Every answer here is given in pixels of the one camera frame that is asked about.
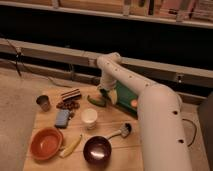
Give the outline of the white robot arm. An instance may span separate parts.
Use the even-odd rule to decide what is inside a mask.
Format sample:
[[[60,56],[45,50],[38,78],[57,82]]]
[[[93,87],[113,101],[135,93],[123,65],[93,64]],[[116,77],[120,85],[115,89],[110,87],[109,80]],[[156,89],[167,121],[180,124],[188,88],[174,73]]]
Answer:
[[[192,171],[180,96],[168,86],[124,68],[121,61],[116,52],[97,58],[102,71],[100,87],[113,90],[119,81],[138,96],[144,171]]]

